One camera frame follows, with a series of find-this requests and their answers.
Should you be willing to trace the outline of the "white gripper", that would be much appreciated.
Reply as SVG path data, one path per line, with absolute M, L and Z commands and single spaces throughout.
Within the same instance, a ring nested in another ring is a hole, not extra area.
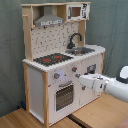
M 78 79 L 81 85 L 92 89 L 94 92 L 102 92 L 106 83 L 106 78 L 98 73 L 81 75 Z

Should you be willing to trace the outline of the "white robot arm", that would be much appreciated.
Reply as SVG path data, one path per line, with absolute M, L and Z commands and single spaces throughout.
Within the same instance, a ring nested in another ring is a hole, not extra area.
M 94 92 L 106 93 L 128 103 L 128 66 L 122 67 L 115 78 L 98 73 L 77 74 L 76 77 L 81 85 L 92 89 Z

